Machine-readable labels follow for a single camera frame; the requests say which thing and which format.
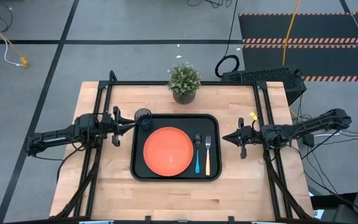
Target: plant pot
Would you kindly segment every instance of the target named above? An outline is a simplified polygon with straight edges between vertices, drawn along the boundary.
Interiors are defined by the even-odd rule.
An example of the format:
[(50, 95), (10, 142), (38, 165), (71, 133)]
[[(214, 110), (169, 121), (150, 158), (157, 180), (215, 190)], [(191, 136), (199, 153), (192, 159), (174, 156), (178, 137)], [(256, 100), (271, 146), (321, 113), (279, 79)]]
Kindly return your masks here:
[(196, 98), (196, 93), (194, 93), (194, 94), (179, 94), (175, 91), (173, 91), (172, 93), (173, 93), (173, 98), (175, 99), (175, 101), (182, 105), (189, 104), (194, 100), (194, 98)]

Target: potted plant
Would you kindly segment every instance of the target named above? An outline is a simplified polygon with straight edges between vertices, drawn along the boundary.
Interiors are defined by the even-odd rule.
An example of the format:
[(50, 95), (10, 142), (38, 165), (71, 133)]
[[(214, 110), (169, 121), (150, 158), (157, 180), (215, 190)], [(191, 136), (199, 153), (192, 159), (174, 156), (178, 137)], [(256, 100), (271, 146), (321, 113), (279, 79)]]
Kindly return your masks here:
[(201, 85), (198, 70), (186, 63), (174, 66), (168, 73), (171, 76), (168, 88), (172, 91), (175, 101), (183, 105), (191, 103)]

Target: small white flowers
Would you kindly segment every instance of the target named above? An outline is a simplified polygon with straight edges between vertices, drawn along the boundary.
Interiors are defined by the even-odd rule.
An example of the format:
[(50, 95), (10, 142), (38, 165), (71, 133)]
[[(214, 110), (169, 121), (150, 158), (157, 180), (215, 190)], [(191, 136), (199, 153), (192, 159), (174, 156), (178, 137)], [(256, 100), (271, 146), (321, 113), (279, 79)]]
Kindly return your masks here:
[(168, 88), (171, 91), (180, 94), (193, 94), (201, 85), (198, 70), (188, 62), (174, 66), (167, 72), (171, 76), (171, 80), (168, 82)]

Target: fork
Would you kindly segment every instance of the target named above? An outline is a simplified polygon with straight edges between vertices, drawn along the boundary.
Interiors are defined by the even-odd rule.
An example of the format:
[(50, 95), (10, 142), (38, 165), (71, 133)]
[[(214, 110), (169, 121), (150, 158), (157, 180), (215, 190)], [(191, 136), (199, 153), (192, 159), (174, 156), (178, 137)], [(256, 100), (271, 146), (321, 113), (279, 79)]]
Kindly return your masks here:
[(206, 147), (205, 175), (210, 175), (209, 148), (211, 147), (211, 136), (206, 136), (206, 138), (205, 138), (205, 147)]

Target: black tray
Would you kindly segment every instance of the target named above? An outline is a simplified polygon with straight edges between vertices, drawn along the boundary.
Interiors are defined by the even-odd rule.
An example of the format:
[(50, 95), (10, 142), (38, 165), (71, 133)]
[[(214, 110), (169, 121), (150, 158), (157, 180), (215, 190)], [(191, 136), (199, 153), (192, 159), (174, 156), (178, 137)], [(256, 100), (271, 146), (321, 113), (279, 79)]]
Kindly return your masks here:
[[(163, 177), (152, 172), (143, 158), (143, 147), (146, 139), (157, 129), (174, 127), (184, 131), (191, 141), (194, 135), (200, 133), (203, 141), (198, 151), (200, 173), (196, 174), (196, 147), (193, 143), (194, 156), (190, 165), (181, 174), (173, 177)], [(209, 149), (209, 161), (211, 172), (205, 175), (206, 148), (205, 136), (211, 136), (211, 147)], [(221, 175), (221, 145), (219, 142), (219, 125), (214, 116), (209, 114), (153, 114), (153, 128), (145, 131), (138, 125), (135, 126), (134, 140), (132, 143), (131, 174), (137, 180), (185, 180), (185, 181), (212, 181)]]

